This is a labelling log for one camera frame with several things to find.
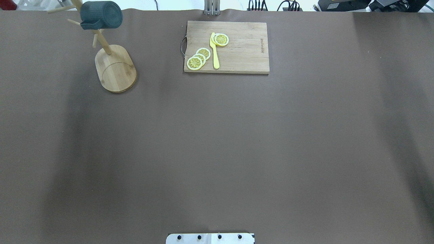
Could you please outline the lemon slice under knife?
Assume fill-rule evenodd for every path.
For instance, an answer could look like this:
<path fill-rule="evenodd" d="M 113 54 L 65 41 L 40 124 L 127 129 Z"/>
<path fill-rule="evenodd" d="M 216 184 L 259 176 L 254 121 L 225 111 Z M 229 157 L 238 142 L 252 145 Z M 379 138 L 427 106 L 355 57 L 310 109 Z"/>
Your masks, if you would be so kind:
<path fill-rule="evenodd" d="M 212 34 L 210 40 L 211 40 L 211 43 L 213 43 L 215 46 L 219 46 L 219 44 L 215 41 L 215 33 Z"/>

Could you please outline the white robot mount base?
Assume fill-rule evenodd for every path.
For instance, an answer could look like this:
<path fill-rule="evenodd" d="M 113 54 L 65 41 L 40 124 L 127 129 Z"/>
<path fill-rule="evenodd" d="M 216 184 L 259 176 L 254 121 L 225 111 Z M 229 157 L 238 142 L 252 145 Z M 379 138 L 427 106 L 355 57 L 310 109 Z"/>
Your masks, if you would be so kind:
<path fill-rule="evenodd" d="M 166 244 L 254 244 L 253 233 L 171 233 Z"/>

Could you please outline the wooden cutting board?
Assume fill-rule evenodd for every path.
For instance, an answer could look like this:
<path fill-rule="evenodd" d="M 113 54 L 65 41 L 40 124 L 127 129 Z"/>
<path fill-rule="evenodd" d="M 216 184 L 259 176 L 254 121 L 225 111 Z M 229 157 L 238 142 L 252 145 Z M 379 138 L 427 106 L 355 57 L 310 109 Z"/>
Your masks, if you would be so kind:
<path fill-rule="evenodd" d="M 228 45 L 216 46 L 219 69 L 213 67 L 209 46 L 212 32 L 229 37 Z M 267 75 L 270 72 L 266 23 L 189 20 L 186 24 L 185 72 L 191 72 L 186 61 L 203 47 L 211 51 L 211 56 L 196 73 Z"/>

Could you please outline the lemon slice front left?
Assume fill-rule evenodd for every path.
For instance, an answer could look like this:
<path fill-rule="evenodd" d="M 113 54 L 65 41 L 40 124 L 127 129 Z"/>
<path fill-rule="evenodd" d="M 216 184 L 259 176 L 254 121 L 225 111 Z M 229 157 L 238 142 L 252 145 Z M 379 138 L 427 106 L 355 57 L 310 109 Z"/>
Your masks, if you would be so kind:
<path fill-rule="evenodd" d="M 201 60 L 199 58 L 190 57 L 186 61 L 186 66 L 190 70 L 199 70 L 202 67 L 200 62 L 201 62 Z"/>

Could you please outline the aluminium frame post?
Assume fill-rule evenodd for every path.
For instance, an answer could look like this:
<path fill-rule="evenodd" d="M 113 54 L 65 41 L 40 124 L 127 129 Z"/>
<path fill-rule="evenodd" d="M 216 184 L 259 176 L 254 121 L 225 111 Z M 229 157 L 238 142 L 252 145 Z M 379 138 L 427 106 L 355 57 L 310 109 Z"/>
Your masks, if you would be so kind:
<path fill-rule="evenodd" d="M 219 16 L 221 14 L 220 0 L 205 0 L 203 12 L 207 16 Z"/>

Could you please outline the dark teal cup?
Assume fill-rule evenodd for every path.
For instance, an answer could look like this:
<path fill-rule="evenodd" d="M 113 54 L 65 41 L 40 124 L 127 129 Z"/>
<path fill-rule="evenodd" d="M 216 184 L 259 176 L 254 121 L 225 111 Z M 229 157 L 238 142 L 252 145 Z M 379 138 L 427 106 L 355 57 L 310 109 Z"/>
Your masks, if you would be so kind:
<path fill-rule="evenodd" d="M 80 9 L 84 30 L 116 29 L 123 22 L 121 8 L 113 1 L 88 1 Z"/>

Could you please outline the wooden cup storage rack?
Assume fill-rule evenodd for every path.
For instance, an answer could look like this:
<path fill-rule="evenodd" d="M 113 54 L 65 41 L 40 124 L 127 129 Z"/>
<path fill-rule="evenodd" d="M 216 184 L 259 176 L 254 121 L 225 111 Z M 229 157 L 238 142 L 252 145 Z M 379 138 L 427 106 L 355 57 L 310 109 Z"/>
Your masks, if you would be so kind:
<path fill-rule="evenodd" d="M 48 14 L 76 9 L 80 14 L 81 0 L 72 0 L 71 5 L 50 9 Z M 80 26 L 80 23 L 67 19 L 68 22 Z M 121 93 L 130 89 L 137 80 L 137 71 L 127 50 L 119 45 L 110 45 L 102 32 L 105 29 L 89 30 L 94 34 L 93 47 L 99 43 L 102 48 L 97 52 L 95 65 L 101 85 L 112 93 Z"/>

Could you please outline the lemon slice middle left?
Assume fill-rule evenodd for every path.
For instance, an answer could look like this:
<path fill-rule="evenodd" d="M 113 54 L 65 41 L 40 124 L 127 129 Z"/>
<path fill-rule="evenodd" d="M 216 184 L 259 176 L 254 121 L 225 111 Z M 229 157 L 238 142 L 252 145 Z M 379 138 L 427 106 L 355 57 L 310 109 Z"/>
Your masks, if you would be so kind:
<path fill-rule="evenodd" d="M 192 56 L 192 57 L 199 58 L 199 59 L 200 59 L 200 63 L 201 63 L 201 65 L 204 65 L 205 62 L 206 62 L 206 56 L 203 55 L 203 54 L 195 54 L 195 55 Z"/>

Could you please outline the lemon slice by knife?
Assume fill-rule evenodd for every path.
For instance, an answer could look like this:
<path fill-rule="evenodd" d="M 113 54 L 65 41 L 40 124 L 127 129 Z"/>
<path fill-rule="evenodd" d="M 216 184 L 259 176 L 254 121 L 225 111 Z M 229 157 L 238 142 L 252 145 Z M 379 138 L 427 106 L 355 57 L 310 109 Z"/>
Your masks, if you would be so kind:
<path fill-rule="evenodd" d="M 216 46 L 226 46 L 229 43 L 229 37 L 223 33 L 215 33 L 213 42 Z"/>

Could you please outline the yellow plastic knife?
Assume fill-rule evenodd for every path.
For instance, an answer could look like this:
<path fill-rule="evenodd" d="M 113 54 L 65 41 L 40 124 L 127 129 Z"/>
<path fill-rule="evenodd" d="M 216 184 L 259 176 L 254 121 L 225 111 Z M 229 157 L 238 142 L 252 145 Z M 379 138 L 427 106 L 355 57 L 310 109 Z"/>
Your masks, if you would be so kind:
<path fill-rule="evenodd" d="M 215 69 L 219 69 L 220 68 L 220 63 L 219 63 L 219 59 L 218 59 L 217 48 L 216 48 L 216 46 L 213 43 L 211 43 L 211 40 L 209 40 L 209 46 L 212 48 L 212 53 L 213 53 L 213 67 Z"/>

